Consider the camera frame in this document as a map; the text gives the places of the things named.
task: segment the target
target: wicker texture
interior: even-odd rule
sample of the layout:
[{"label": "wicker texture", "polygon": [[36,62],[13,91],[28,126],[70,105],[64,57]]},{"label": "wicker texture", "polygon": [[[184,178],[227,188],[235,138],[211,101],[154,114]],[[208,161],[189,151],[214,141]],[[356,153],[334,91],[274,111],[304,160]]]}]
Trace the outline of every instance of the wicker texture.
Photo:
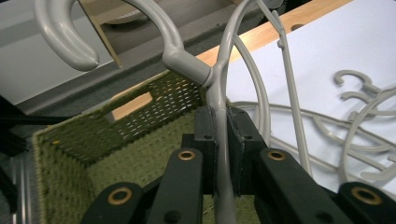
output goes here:
[{"label": "wicker texture", "polygon": [[[151,103],[117,121],[108,118],[146,92]],[[35,133],[40,223],[79,223],[109,185],[145,186],[162,175],[182,134],[193,133],[193,109],[202,98],[194,84],[166,72],[98,109]],[[251,198],[238,199],[237,205],[240,223],[258,223]],[[213,203],[205,196],[204,223],[213,221]]]}]

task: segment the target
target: green woven basket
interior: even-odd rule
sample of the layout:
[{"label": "green woven basket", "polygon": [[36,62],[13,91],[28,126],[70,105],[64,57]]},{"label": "green woven basket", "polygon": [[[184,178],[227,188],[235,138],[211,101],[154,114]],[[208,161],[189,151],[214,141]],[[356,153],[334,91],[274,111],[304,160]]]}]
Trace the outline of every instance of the green woven basket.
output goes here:
[{"label": "green woven basket", "polygon": [[[122,119],[116,108],[149,92],[152,101]],[[193,111],[202,90],[183,77],[162,73],[111,102],[35,133],[34,157],[40,223],[79,223],[106,187],[145,186],[163,174],[183,133],[193,133]],[[239,223],[259,223],[251,197],[236,199]],[[204,223],[213,223],[210,196]]]}]

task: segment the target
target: white paper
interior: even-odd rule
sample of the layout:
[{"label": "white paper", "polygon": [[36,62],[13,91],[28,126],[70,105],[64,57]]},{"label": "white paper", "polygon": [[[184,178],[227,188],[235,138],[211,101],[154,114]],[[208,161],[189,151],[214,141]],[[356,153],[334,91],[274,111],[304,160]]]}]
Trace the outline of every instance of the white paper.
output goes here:
[{"label": "white paper", "polygon": [[[361,81],[347,76],[344,85],[336,85],[333,76],[339,70],[363,72],[381,89],[396,86],[396,2],[393,0],[354,0],[288,34],[288,41],[301,108],[342,120],[347,120],[352,111],[361,111],[366,103],[340,99],[345,91],[363,92]],[[290,105],[282,54],[276,42],[253,51],[252,56],[262,74],[270,103]],[[230,64],[227,96],[232,102],[257,102],[242,59]],[[396,97],[380,108],[395,110]],[[305,120],[304,126],[309,152],[338,164],[340,146],[317,139],[318,132],[309,121]],[[362,127],[396,142],[395,117],[363,122]],[[345,137],[346,132],[335,132]],[[290,116],[272,115],[272,135],[296,146]],[[349,163],[360,168],[358,162]],[[327,182],[330,189],[336,190],[338,183],[329,175],[317,170],[314,174],[320,184]],[[384,189],[396,193],[394,182],[393,178]]]}]

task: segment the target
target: woven basket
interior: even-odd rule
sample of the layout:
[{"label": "woven basket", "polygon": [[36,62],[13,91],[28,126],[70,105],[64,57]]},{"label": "woven basket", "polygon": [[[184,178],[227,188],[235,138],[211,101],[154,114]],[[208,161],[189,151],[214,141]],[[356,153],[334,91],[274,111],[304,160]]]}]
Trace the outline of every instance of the woven basket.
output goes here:
[{"label": "woven basket", "polygon": [[[122,119],[111,112],[149,92],[152,101]],[[183,133],[193,133],[202,90],[162,73],[111,102],[35,133],[34,157],[40,223],[79,223],[96,195],[121,182],[145,186],[163,174]],[[236,200],[239,223],[258,223],[251,197]],[[213,223],[210,196],[204,223]]]}]

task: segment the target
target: wooden edge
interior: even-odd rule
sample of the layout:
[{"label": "wooden edge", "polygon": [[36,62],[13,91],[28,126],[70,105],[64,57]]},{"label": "wooden edge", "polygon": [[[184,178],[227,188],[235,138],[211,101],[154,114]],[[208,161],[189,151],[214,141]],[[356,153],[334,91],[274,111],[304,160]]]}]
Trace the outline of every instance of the wooden edge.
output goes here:
[{"label": "wooden edge", "polygon": [[151,101],[152,101],[152,96],[149,92],[147,92],[143,95],[136,97],[131,102],[111,111],[111,115],[114,120],[122,119],[123,117],[133,113],[137,109],[147,105]]},{"label": "wooden edge", "polygon": [[117,63],[117,65],[119,67],[122,67],[122,63],[121,63],[120,57],[117,55],[116,51],[111,46],[110,41],[108,41],[107,36],[105,35],[105,32],[103,32],[102,27],[97,22],[96,18],[93,16],[91,10],[85,4],[83,4],[82,2],[80,2],[80,4],[81,4],[82,8],[84,9],[85,14],[90,19],[90,21],[91,21],[93,27],[95,28],[96,32],[99,34],[99,36],[101,37],[102,41],[104,42],[108,52],[113,57],[113,59]]},{"label": "wooden edge", "polygon": [[[285,13],[280,16],[283,22],[286,33],[291,32],[293,25],[301,24],[305,25],[311,21],[314,21],[329,12],[336,10],[337,8],[351,2],[352,0],[313,0],[306,3],[294,10]],[[270,22],[267,22],[261,26],[258,26],[242,35],[240,35],[242,41],[246,44],[249,51],[261,48],[274,40],[279,39],[278,33],[275,31]],[[213,66],[218,57],[219,46],[210,49],[197,56],[198,59],[204,63]],[[233,48],[230,62],[239,59],[241,55]]]}]

